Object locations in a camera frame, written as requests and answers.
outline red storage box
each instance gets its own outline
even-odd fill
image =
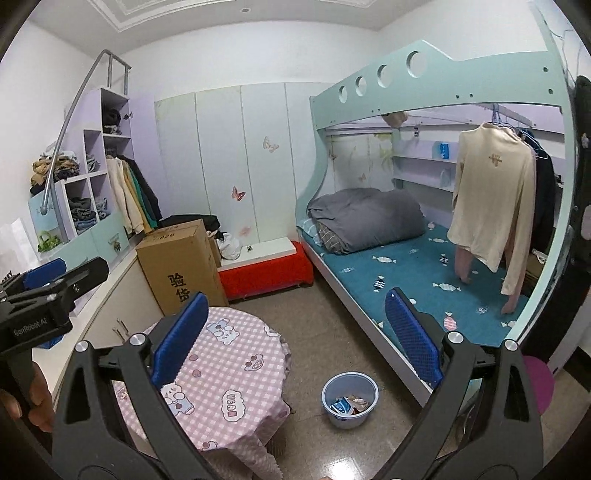
[[[312,263],[298,242],[296,253],[219,273],[228,300],[244,299],[295,285],[314,283]]]

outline ceiling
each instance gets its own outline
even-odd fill
[[[95,56],[246,21],[302,20],[380,30],[429,0],[41,0],[39,26]]]

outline gray comforter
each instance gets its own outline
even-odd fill
[[[425,232],[421,207],[405,190],[341,190],[312,200],[308,214],[340,238],[343,253],[414,238]]]

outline round table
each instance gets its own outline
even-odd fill
[[[262,480],[280,480],[281,471],[264,445],[290,413],[281,397],[290,357],[281,335],[261,319],[212,307],[175,382],[161,389],[183,430],[224,478],[254,472]],[[125,423],[146,439],[125,384],[113,386]],[[250,471],[228,472],[224,453]]]

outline metal screw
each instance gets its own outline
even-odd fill
[[[519,345],[514,340],[505,340],[505,348],[510,352],[515,352],[519,348]]]
[[[464,336],[460,332],[449,332],[447,338],[451,343],[462,343]]]
[[[134,346],[143,345],[145,341],[146,341],[146,336],[143,333],[134,333],[131,336],[131,338],[129,339],[129,342],[131,343],[131,345],[134,345]]]
[[[86,352],[88,350],[88,342],[82,340],[76,344],[76,352]]]

